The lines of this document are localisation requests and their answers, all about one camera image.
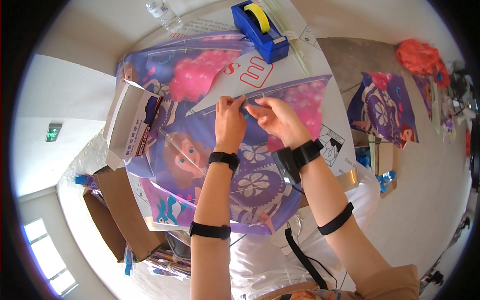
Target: plastic water bottle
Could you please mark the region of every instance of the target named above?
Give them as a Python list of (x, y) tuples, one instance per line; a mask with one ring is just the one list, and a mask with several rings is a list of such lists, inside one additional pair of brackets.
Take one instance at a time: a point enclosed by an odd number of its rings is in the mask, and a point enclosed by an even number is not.
[(147, 0), (146, 6), (148, 12), (159, 19), (160, 23), (168, 31), (175, 32), (183, 26), (180, 18), (170, 8), (166, 0)]

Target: princess tiara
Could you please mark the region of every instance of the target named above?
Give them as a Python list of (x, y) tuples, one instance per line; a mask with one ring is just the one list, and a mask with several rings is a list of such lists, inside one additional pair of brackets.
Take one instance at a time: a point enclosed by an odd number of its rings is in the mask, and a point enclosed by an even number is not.
[(167, 147), (168, 145), (170, 145), (170, 143), (172, 142), (173, 138), (175, 137), (175, 135), (177, 135), (178, 132), (171, 132), (171, 133), (167, 133), (167, 135), (165, 136), (165, 147)]

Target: woman's left hand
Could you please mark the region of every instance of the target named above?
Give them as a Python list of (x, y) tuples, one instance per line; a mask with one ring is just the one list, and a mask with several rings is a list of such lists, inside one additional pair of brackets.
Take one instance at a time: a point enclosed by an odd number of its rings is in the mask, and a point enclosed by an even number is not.
[(215, 118), (215, 152), (237, 153), (245, 136), (247, 121), (239, 108), (245, 101), (245, 95), (237, 100), (221, 96), (216, 104)]

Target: woman's right hand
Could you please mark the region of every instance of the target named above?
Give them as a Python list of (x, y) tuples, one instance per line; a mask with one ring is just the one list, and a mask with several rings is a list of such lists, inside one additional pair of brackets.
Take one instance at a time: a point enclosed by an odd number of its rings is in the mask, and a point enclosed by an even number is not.
[(312, 139), (297, 113), (287, 103), (270, 97), (255, 99), (255, 102), (261, 106), (248, 105), (248, 113), (268, 134), (280, 138), (285, 147), (296, 149)]

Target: red plastic bag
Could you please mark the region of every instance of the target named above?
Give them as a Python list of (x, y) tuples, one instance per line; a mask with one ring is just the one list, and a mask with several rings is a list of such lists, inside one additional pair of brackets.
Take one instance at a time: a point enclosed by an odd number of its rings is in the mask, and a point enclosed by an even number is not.
[(415, 39), (403, 41), (396, 50), (396, 59), (410, 72), (419, 75), (433, 75), (439, 86), (450, 84), (444, 62), (438, 49)]

